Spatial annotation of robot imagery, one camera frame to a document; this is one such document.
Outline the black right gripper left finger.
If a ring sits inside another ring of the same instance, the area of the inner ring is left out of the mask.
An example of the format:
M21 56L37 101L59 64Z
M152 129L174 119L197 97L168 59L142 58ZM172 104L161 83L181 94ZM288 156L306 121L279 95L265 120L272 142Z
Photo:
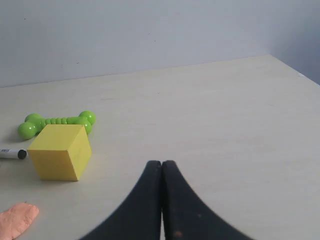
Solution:
M126 199L83 240L159 240L162 165L150 160Z

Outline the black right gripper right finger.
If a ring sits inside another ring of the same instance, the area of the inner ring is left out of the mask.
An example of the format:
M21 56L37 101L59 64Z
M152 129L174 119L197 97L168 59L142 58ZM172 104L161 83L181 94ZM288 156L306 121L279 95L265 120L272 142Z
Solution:
M213 212L173 160L162 163L162 215L167 240L250 240Z

